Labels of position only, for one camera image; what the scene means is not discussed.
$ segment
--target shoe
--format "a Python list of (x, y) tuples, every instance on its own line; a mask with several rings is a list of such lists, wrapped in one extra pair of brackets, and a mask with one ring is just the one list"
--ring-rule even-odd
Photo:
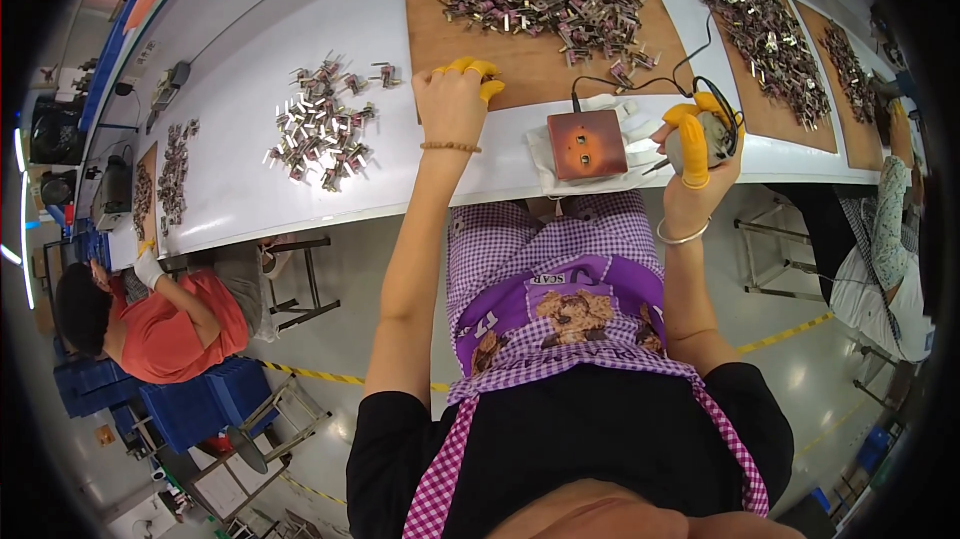
[(279, 234), (272, 243), (269, 245), (261, 245), (260, 253), (263, 257), (267, 258), (263, 264), (263, 274), (270, 281), (275, 281), (283, 271), (283, 266), (286, 265), (289, 261), (290, 256), (293, 255), (293, 252), (278, 252), (275, 254), (270, 253), (271, 247), (276, 247), (277, 245), (286, 245), (288, 243), (297, 242), (297, 236), (294, 233)]

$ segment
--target yellow floor line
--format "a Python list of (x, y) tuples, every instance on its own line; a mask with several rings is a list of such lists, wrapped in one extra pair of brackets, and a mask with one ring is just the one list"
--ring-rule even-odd
[[(827, 312), (819, 318), (814, 318), (809, 322), (804, 322), (796, 328), (785, 330), (784, 332), (778, 332), (777, 334), (768, 336), (765, 339), (750, 343), (748, 345), (742, 345), (736, 348), (738, 353), (749, 353), (756, 351), (763, 347), (768, 347), (779, 341), (783, 341), (786, 338), (792, 337), (795, 334), (803, 332), (804, 330), (812, 329), (818, 324), (826, 322), (834, 315), (830, 312)], [(335, 375), (330, 372), (318, 372), (316, 370), (306, 370), (305, 368), (294, 368), (293, 366), (287, 366), (286, 364), (277, 364), (276, 362), (268, 362), (266, 360), (258, 359), (257, 362), (260, 363), (264, 368), (270, 368), (271, 370), (280, 370), (282, 372), (297, 374), (301, 377), (310, 377), (310, 378), (319, 378), (320, 380), (331, 380), (333, 382), (344, 382), (346, 384), (363, 384), (363, 377), (352, 377), (350, 375)], [(431, 382), (430, 390), (437, 391), (438, 393), (448, 393), (450, 391), (450, 385), (443, 382)]]
[(795, 328), (793, 328), (793, 329), (785, 330), (784, 332), (778, 332), (777, 334), (772, 334), (772, 335), (768, 336), (768, 337), (765, 338), (765, 339), (761, 339), (760, 341), (755, 341), (755, 342), (750, 343), (750, 344), (748, 344), (748, 345), (741, 345), (740, 347), (736, 348), (736, 351), (737, 351), (738, 353), (750, 353), (750, 352), (754, 352), (754, 351), (756, 351), (756, 350), (758, 350), (758, 349), (760, 349), (760, 348), (762, 348), (762, 347), (769, 347), (769, 346), (773, 345), (774, 343), (779, 343), (780, 341), (783, 341), (784, 339), (788, 339), (788, 338), (792, 337), (792, 336), (795, 335), (795, 334), (799, 334), (799, 333), (803, 332), (804, 330), (812, 329), (813, 327), (817, 326), (818, 324), (822, 324), (822, 323), (826, 322), (827, 320), (829, 320), (829, 319), (832, 318), (833, 316), (834, 316), (834, 313), (833, 313), (833, 312), (827, 312), (827, 313), (824, 314), (823, 316), (820, 316), (820, 317), (818, 317), (818, 318), (814, 318), (813, 320), (811, 320), (811, 321), (809, 321), (809, 322), (804, 322), (803, 324), (801, 324), (801, 325), (799, 325), (798, 327), (795, 327)]
[(797, 459), (798, 457), (800, 457), (800, 456), (803, 455), (804, 453), (807, 453), (808, 451), (810, 451), (810, 448), (812, 448), (812, 447), (815, 446), (816, 444), (820, 443), (820, 442), (822, 441), (823, 437), (826, 437), (827, 435), (831, 434), (832, 432), (834, 432), (834, 430), (836, 430), (837, 428), (839, 428), (840, 425), (844, 424), (844, 423), (847, 421), (847, 418), (849, 418), (850, 416), (852, 416), (852, 415), (854, 414), (854, 412), (856, 412), (858, 409), (860, 409), (860, 406), (863, 405), (863, 404), (866, 403), (866, 402), (867, 402), (867, 398), (863, 398), (863, 399), (861, 399), (860, 401), (858, 401), (857, 405), (855, 405), (849, 412), (847, 412), (846, 414), (844, 414), (843, 418), (841, 418), (840, 420), (836, 421), (836, 423), (834, 423), (833, 426), (831, 426), (831, 427), (828, 428), (827, 430), (825, 430), (825, 431), (823, 431), (822, 433), (820, 433), (820, 436), (817, 437), (816, 439), (814, 439), (813, 441), (810, 441), (810, 443), (807, 444), (807, 446), (806, 446), (805, 448), (797, 451), (797, 452), (794, 454), (793, 459)]
[(329, 499), (329, 500), (331, 500), (331, 501), (336, 501), (337, 503), (340, 503), (341, 505), (347, 505), (347, 502), (346, 502), (346, 501), (343, 501), (342, 499), (338, 499), (337, 497), (332, 497), (332, 496), (330, 496), (330, 495), (327, 495), (326, 493), (321, 493), (320, 491), (317, 491), (316, 489), (311, 489), (310, 487), (308, 487), (308, 486), (306, 486), (306, 485), (301, 485), (300, 483), (296, 482), (293, 478), (291, 478), (289, 475), (287, 475), (287, 473), (282, 473), (282, 474), (280, 475), (280, 478), (282, 478), (283, 480), (286, 480), (287, 482), (289, 482), (289, 483), (292, 484), (292, 485), (297, 485), (297, 486), (300, 487), (301, 489), (304, 489), (305, 491), (309, 491), (310, 493), (312, 493), (312, 494), (314, 494), (314, 495), (319, 495), (320, 497), (325, 497), (325, 498), (327, 498), (327, 499)]
[[(333, 382), (345, 382), (346, 384), (363, 384), (364, 383), (363, 377), (351, 377), (349, 375), (334, 375), (329, 372), (317, 372), (316, 370), (294, 368), (292, 366), (287, 366), (285, 364), (277, 364), (275, 362), (268, 362), (262, 359), (258, 359), (257, 361), (264, 368), (270, 368), (271, 370), (280, 370), (282, 372), (296, 374), (301, 377), (319, 378), (320, 380), (332, 380)], [(450, 391), (450, 385), (444, 384), (442, 382), (431, 382), (430, 390), (446, 393)]]

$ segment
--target silver bangle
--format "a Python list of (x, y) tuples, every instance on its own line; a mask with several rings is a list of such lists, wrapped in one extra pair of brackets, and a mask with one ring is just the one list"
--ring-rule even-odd
[(705, 233), (705, 232), (707, 231), (707, 227), (711, 224), (711, 219), (712, 219), (712, 218), (713, 218), (712, 216), (707, 216), (707, 217), (706, 217), (706, 224), (703, 225), (703, 228), (702, 228), (702, 229), (700, 229), (700, 230), (697, 231), (696, 233), (691, 234), (690, 236), (685, 236), (685, 237), (682, 238), (682, 239), (668, 239), (667, 237), (665, 237), (665, 236), (660, 232), (661, 226), (664, 225), (664, 221), (661, 220), (661, 221), (659, 222), (659, 224), (656, 225), (656, 236), (658, 236), (658, 237), (659, 237), (659, 240), (663, 241), (663, 242), (666, 243), (667, 245), (682, 245), (682, 244), (684, 244), (684, 243), (687, 243), (687, 242), (689, 242), (689, 241), (692, 241), (693, 239), (700, 238), (700, 237), (703, 235), (703, 233)]

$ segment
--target electronic component pile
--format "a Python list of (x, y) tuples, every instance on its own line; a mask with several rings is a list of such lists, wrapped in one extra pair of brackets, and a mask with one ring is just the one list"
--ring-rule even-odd
[(167, 148), (163, 152), (163, 168), (156, 180), (156, 199), (163, 206), (160, 218), (160, 230), (163, 236), (170, 227), (184, 221), (186, 200), (184, 199), (184, 181), (186, 180), (189, 152), (187, 140), (196, 137), (200, 131), (197, 118), (184, 124), (171, 124), (167, 129)]
[(143, 221), (147, 217), (147, 212), (150, 211), (153, 191), (154, 188), (150, 174), (147, 172), (147, 166), (138, 162), (133, 182), (133, 230), (136, 232), (136, 240), (140, 242), (146, 240)]
[(322, 171), (321, 187), (336, 192), (338, 179), (356, 176), (367, 166), (370, 149), (356, 140), (368, 120), (376, 116), (374, 104), (366, 102), (359, 112), (342, 106), (337, 95), (349, 90), (354, 95), (363, 90), (368, 81), (378, 81), (384, 89), (401, 83), (397, 69), (389, 62), (372, 64), (379, 69), (377, 76), (366, 80), (355, 74), (340, 74), (340, 57), (330, 60), (330, 54), (318, 69), (300, 68), (291, 72), (291, 85), (298, 93), (276, 107), (276, 129), (280, 143), (270, 148), (263, 161), (270, 167), (280, 163), (290, 170), (290, 181), (303, 182), (308, 170)]
[(723, 18), (729, 41), (768, 97), (790, 107), (808, 131), (830, 123), (830, 101), (798, 21), (783, 0), (702, 0)]
[(614, 76), (628, 77), (638, 66), (653, 67), (659, 58), (638, 47), (639, 14), (645, 0), (438, 1), (448, 22), (466, 19), (465, 30), (478, 25), (484, 32), (494, 30), (502, 35), (558, 35), (568, 67), (589, 62), (594, 52), (599, 52), (607, 60), (618, 57), (620, 67)]
[(874, 123), (874, 91), (870, 79), (860, 67), (860, 61), (843, 30), (830, 21), (826, 35), (820, 41), (830, 55), (830, 61), (840, 75), (840, 85), (857, 122)]

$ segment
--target purple gingham apron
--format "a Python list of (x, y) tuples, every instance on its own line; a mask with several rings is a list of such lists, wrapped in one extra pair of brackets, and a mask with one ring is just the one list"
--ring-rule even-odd
[(577, 364), (689, 380), (743, 468), (744, 510), (766, 516), (766, 487), (734, 426), (693, 367), (664, 353), (664, 271), (640, 192), (584, 195), (573, 209), (546, 226), (512, 203), (452, 209), (447, 317), (463, 378), (447, 404), (460, 407), (416, 487), (404, 539), (443, 533), (480, 394)]

